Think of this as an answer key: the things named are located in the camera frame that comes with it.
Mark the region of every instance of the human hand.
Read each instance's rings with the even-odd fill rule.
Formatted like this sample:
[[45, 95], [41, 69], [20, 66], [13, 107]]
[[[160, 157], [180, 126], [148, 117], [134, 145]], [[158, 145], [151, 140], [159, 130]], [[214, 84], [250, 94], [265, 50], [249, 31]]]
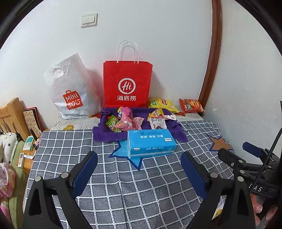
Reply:
[[[259, 204], [257, 202], [257, 196], [254, 194], [250, 194], [251, 197], [251, 201], [252, 201], [252, 205], [253, 205], [253, 209], [254, 209], [254, 214], [255, 214], [255, 225], [258, 226], [261, 222], [261, 220], [259, 219], [259, 217], [256, 215], [256, 213], [261, 213], [261, 211], [263, 210], [263, 206], [261, 204]], [[272, 217], [274, 216], [274, 214], [277, 211], [277, 206], [273, 206], [269, 212], [266, 214], [266, 220], [270, 221], [272, 219]]]

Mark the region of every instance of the rubber duck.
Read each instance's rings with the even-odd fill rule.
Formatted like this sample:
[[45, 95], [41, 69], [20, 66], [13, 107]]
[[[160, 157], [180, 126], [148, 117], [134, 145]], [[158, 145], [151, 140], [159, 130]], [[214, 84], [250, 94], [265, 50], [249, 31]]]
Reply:
[[73, 125], [67, 125], [63, 130], [73, 130]]

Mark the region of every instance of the wooden door frame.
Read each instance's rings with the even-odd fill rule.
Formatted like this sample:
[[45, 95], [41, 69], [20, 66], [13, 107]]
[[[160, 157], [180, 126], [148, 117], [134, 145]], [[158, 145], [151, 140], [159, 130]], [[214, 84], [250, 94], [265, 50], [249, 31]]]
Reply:
[[212, 33], [211, 33], [211, 46], [208, 58], [207, 70], [204, 77], [203, 85], [199, 95], [199, 102], [205, 108], [214, 81], [217, 70], [221, 37], [222, 37], [222, 14], [221, 14], [221, 0], [211, 0], [212, 7]]

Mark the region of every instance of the orange snack bag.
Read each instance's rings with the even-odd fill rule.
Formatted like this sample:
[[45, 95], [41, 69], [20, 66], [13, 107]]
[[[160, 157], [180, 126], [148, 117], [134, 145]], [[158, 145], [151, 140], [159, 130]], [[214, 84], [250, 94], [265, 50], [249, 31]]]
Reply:
[[183, 113], [201, 113], [205, 112], [198, 100], [179, 99], [179, 104]]

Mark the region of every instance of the small box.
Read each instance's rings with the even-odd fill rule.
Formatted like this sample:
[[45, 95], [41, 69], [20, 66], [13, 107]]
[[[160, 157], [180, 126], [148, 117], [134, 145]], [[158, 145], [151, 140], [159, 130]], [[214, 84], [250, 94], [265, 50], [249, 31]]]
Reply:
[[175, 140], [167, 129], [129, 130], [127, 132], [128, 157], [152, 157], [171, 154]]

